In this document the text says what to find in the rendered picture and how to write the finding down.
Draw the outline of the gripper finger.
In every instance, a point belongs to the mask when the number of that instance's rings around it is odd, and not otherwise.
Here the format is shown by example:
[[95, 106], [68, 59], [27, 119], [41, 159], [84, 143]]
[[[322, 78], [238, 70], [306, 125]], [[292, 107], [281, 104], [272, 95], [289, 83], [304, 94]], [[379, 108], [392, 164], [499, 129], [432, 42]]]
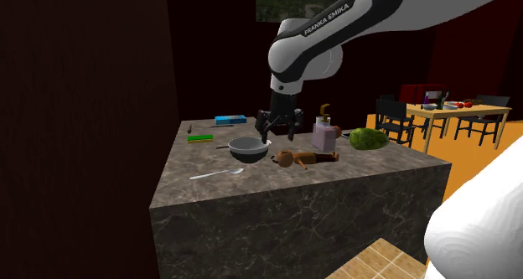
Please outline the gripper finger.
[[303, 110], [299, 108], [288, 110], [286, 121], [288, 126], [287, 139], [292, 141], [296, 131], [303, 126]]
[[267, 143], [267, 133], [271, 129], [272, 123], [270, 120], [270, 116], [271, 116], [270, 111], [259, 110], [257, 112], [255, 128], [259, 132], [259, 134], [261, 136], [261, 142], [263, 144]]

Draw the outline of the black chair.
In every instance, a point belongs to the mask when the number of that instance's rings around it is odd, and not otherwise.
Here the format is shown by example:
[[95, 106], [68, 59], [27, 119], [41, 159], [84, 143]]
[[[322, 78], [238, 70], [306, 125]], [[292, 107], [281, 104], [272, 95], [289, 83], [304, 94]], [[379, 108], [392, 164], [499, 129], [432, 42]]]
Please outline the black chair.
[[[481, 100], [483, 105], [498, 107], [507, 107], [510, 101], [510, 98], [508, 96], [477, 95], [476, 99]], [[454, 139], [458, 138], [458, 134], [461, 130], [465, 130], [468, 133], [468, 137], [471, 136], [472, 132], [478, 132], [480, 134], [480, 146], [483, 143], [484, 137], [487, 135], [492, 135], [493, 144], [497, 145], [500, 139], [500, 124], [507, 117], [508, 114], [499, 114], [496, 118], [494, 118], [492, 115], [460, 117], [458, 119]], [[483, 128], [481, 130], [473, 129], [474, 123], [482, 124]]]
[[384, 130], [388, 136], [390, 132], [397, 134], [393, 138], [398, 144], [408, 144], [412, 146], [414, 116], [408, 117], [406, 114], [406, 103], [399, 101], [386, 101], [378, 99], [375, 102], [375, 129]]

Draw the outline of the wooden dining table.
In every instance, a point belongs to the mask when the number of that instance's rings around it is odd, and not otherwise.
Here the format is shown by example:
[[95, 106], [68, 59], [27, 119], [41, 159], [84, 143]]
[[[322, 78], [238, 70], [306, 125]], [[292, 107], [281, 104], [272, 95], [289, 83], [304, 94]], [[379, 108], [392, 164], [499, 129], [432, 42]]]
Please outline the wooden dining table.
[[[446, 131], [448, 129], [448, 124], [450, 123], [451, 118], [459, 119], [460, 117], [465, 117], [465, 116], [484, 116], [484, 115], [492, 115], [494, 118], [496, 118], [499, 114], [502, 114], [502, 115], [508, 114], [509, 115], [510, 110], [511, 110], [511, 108], [508, 106], [507, 107], [487, 106], [487, 105], [483, 105], [482, 103], [478, 104], [476, 106], [463, 107], [463, 108], [458, 108], [455, 110], [449, 110], [449, 109], [447, 109], [447, 110], [445, 110], [445, 109], [428, 110], [425, 107], [422, 107], [421, 104], [417, 104], [417, 105], [406, 104], [406, 111], [408, 114], [428, 119], [428, 126], [426, 129], [427, 136], [426, 136], [423, 150], [422, 150], [423, 153], [427, 153], [427, 151], [428, 151], [429, 142], [430, 142], [431, 135], [432, 135], [433, 123], [436, 119], [446, 119], [447, 120], [447, 123], [445, 125], [443, 125], [443, 132], [446, 133]], [[503, 122], [500, 124], [500, 129], [499, 129], [500, 139], [502, 137], [507, 118], [504, 119]], [[473, 124], [473, 129], [481, 130], [482, 128], [483, 128], [482, 124], [478, 124], [478, 123]], [[494, 145], [494, 150], [498, 149], [498, 147], [500, 145], [500, 139], [499, 139], [499, 143], [497, 145]]]

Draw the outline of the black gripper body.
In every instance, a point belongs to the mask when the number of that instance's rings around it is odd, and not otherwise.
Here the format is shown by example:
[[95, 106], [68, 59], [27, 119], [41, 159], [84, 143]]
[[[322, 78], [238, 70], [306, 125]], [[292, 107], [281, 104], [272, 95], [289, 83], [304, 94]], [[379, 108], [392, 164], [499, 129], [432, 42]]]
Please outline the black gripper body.
[[270, 102], [271, 122], [295, 122], [296, 95], [285, 95], [276, 91], [272, 92]]

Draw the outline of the green watermelon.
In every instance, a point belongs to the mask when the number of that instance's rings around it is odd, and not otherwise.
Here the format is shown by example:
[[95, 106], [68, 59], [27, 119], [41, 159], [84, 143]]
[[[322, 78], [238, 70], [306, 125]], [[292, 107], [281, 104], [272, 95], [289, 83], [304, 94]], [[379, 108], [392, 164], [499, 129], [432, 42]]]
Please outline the green watermelon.
[[389, 137], [376, 129], [357, 128], [350, 133], [350, 144], [356, 150], [376, 150], [389, 143]]

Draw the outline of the grey bowl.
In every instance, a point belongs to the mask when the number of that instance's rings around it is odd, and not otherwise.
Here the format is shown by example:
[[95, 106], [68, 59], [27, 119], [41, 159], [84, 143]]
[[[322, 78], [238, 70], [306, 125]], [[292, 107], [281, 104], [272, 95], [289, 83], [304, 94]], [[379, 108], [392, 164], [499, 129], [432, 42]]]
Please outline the grey bowl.
[[238, 137], [228, 142], [231, 156], [242, 163], [256, 163], [263, 159], [270, 145], [270, 140], [263, 142], [258, 137]]

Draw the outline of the tan tiled robot stand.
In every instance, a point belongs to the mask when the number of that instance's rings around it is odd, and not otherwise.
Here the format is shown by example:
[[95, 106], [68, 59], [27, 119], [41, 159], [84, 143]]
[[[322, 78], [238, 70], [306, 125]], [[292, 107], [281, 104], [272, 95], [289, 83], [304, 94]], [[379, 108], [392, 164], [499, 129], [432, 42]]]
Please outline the tan tiled robot stand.
[[379, 238], [325, 279], [425, 279], [427, 266]]

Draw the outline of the landscape wall picture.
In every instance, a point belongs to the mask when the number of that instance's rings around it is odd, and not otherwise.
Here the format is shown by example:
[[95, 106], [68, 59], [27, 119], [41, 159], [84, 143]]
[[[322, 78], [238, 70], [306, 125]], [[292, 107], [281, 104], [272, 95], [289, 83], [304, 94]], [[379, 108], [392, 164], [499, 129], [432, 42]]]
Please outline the landscape wall picture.
[[256, 21], [279, 23], [287, 18], [312, 18], [337, 0], [256, 0]]

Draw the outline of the silver spoon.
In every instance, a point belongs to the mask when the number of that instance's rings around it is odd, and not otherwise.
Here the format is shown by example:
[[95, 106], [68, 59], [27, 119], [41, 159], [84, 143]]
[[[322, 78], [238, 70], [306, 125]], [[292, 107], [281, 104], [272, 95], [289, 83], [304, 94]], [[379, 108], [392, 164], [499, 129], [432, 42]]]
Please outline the silver spoon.
[[220, 174], [220, 173], [238, 174], [243, 171], [244, 171], [244, 168], [227, 169], [227, 170], [222, 170], [222, 171], [218, 171], [218, 172], [206, 173], [206, 174], [202, 174], [202, 175], [198, 175], [198, 176], [193, 176], [193, 177], [190, 177], [189, 180], [206, 178], [206, 177], [213, 176], [213, 175]]

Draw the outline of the blue flat box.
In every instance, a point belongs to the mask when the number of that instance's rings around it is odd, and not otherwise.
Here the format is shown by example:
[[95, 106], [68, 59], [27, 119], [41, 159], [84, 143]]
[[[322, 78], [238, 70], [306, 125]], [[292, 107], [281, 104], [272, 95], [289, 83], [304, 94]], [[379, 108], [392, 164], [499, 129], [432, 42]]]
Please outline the blue flat box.
[[247, 118], [244, 115], [234, 115], [234, 116], [216, 116], [215, 124], [220, 125], [234, 125], [247, 123]]

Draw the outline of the brown doll figure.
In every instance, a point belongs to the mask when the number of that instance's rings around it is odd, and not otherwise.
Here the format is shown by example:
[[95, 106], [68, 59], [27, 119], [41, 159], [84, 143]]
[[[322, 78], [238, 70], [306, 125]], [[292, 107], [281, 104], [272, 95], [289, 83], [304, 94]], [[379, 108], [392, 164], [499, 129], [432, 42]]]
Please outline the brown doll figure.
[[307, 170], [310, 164], [338, 162], [339, 154], [281, 150], [276, 156], [272, 156], [271, 160], [282, 168], [288, 168], [295, 163]]

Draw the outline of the red cabinet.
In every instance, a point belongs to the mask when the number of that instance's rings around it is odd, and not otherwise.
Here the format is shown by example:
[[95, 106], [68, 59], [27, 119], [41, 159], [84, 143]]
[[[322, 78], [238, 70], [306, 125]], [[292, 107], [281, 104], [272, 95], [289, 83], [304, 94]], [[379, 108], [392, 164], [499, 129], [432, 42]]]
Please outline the red cabinet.
[[409, 104], [421, 104], [428, 91], [442, 91], [446, 88], [446, 85], [441, 84], [402, 85], [398, 100]]

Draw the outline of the pink soap dispenser bottle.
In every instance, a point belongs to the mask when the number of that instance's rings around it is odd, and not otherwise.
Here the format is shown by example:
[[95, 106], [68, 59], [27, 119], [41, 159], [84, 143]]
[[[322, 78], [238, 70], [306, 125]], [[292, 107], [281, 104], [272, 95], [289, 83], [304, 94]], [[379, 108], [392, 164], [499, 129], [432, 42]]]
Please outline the pink soap dispenser bottle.
[[329, 104], [323, 104], [320, 107], [320, 115], [316, 117], [313, 125], [313, 147], [320, 152], [333, 152], [335, 150], [335, 141], [337, 130], [331, 125], [331, 117], [326, 112]]

